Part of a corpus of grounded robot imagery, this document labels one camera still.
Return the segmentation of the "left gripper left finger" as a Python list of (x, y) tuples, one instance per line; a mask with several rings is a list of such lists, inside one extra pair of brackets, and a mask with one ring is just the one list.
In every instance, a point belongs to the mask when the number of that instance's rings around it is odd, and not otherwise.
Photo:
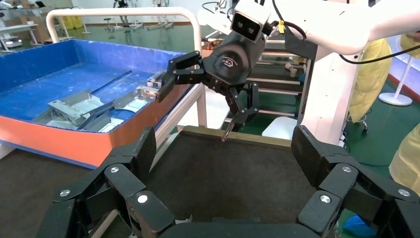
[(88, 238), (89, 230), (111, 211), (140, 238), (162, 235), (175, 218), (145, 185), (156, 152), (151, 126), (135, 142), (113, 148), (98, 168), (54, 193), (37, 237)]

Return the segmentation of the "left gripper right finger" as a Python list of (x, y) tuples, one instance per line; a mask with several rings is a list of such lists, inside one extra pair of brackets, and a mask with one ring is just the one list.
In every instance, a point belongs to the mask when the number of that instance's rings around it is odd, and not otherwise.
[(303, 125), (294, 128), (291, 150), (316, 189), (297, 222), (324, 238), (343, 210), (357, 214), (379, 238), (417, 238), (420, 198), (411, 189), (358, 163), (344, 148), (321, 142)]

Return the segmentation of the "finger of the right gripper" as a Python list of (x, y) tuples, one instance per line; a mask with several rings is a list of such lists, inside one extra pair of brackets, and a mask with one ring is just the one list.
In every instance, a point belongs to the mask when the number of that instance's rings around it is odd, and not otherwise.
[[(247, 94), (246, 103), (242, 103), (240, 92)], [(238, 132), (248, 121), (251, 121), (259, 111), (260, 98), (259, 86), (255, 82), (248, 82), (242, 88), (230, 87), (225, 95), (225, 99), (229, 106), (233, 118), (230, 120), (226, 131), (223, 133), (221, 140), (225, 142), (231, 132)]]
[(210, 86), (210, 78), (205, 70), (202, 55), (198, 51), (192, 51), (168, 61), (166, 73), (161, 78), (161, 87), (156, 94), (156, 101), (162, 102), (175, 85), (183, 84)]

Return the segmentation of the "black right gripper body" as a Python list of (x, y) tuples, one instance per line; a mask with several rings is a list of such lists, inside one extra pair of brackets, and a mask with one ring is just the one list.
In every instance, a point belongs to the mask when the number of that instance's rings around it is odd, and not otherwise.
[(264, 34), (252, 42), (232, 31), (209, 56), (203, 58), (203, 84), (224, 96), (231, 88), (243, 88), (265, 45)]

